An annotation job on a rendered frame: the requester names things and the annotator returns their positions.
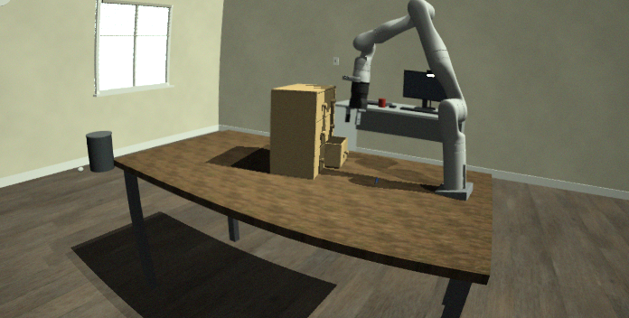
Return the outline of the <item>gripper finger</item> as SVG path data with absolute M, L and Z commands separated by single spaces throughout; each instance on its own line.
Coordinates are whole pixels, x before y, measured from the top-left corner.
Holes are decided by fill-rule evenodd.
M 350 123 L 351 109 L 354 109 L 354 108 L 346 107 L 345 122 L 347 122 L 347 123 Z
M 365 112 L 366 109 L 357 109 L 357 115 L 356 115 L 356 119 L 355 119 L 355 125 L 359 125 L 360 124 L 360 120 L 361 120 L 361 112 Z

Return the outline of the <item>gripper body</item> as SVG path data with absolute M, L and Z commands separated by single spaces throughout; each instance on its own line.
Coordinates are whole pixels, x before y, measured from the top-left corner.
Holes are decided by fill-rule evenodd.
M 370 72 L 366 70 L 353 70 L 353 78 L 352 76 L 343 75 L 343 80 L 352 82 L 352 96 L 349 102 L 349 108 L 367 109 Z

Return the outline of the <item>tan wooden chest of drawers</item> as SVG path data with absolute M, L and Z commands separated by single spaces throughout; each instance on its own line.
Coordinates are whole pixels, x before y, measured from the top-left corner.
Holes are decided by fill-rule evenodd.
M 271 90 L 270 173 L 314 179 L 317 93 L 336 86 L 297 84 Z M 324 90 L 322 90 L 324 89 Z M 318 92 L 313 92 L 318 91 Z

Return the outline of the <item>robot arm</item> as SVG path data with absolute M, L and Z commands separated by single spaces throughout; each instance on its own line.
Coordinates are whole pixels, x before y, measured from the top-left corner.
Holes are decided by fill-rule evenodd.
M 362 57 L 355 59 L 354 69 L 370 71 L 375 43 L 383 43 L 416 27 L 428 66 L 447 97 L 438 106 L 439 130 L 443 140 L 444 189 L 456 191 L 466 189 L 465 135 L 459 131 L 456 120 L 458 123 L 466 120 L 467 107 L 446 46 L 432 24 L 434 16 L 431 4 L 425 0 L 410 0 L 408 15 L 388 21 L 354 39 L 353 47 L 361 51 Z

